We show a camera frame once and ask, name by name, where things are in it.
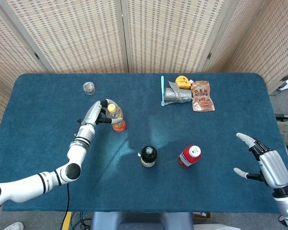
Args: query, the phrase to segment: snack bag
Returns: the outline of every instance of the snack bag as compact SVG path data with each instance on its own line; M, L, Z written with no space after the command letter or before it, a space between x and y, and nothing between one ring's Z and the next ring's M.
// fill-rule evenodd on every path
M214 111L215 106L210 98L210 85L208 81L197 80L191 82L193 93L193 110L197 112Z

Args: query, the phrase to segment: red can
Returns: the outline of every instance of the red can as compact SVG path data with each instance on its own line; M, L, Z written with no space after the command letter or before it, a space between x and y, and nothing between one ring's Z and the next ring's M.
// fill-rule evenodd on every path
M178 163L184 169L188 168L190 165L199 161L201 158L201 149L196 145L190 145L187 147L178 157Z

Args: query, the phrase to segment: black bottle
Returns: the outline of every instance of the black bottle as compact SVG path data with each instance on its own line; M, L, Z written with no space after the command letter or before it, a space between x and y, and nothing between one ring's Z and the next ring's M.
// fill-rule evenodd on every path
M158 153L152 146L145 146L141 151L141 163L144 167L153 167L156 163Z

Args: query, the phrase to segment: robotic arm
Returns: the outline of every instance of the robotic arm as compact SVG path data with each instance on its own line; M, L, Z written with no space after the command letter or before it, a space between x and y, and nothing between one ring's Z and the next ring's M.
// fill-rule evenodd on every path
M288 171L283 160L277 151L271 150L260 141L242 133L237 133L237 137L249 146L249 151L253 153L261 170L260 174L250 174L238 168L234 168L234 171L246 179L265 182L274 189L272 196L288 226Z
M122 118L102 117L101 113L105 114L102 107L107 107L108 104L112 103L116 104L110 99L97 101L86 113L74 140L70 144L67 153L69 159L67 164L50 173L41 172L19 181L0 183L0 220L2 204L5 201L12 200L21 203L47 193L57 185L73 182L80 177L81 165L95 134L96 125L99 123L116 124L122 121Z

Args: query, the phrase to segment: yellow tape measure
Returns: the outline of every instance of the yellow tape measure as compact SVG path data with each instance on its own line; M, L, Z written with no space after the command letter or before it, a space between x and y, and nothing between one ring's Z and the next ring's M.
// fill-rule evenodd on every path
M191 87L191 83L187 79L187 77L180 75L176 78L175 83L178 85L180 89L189 89Z

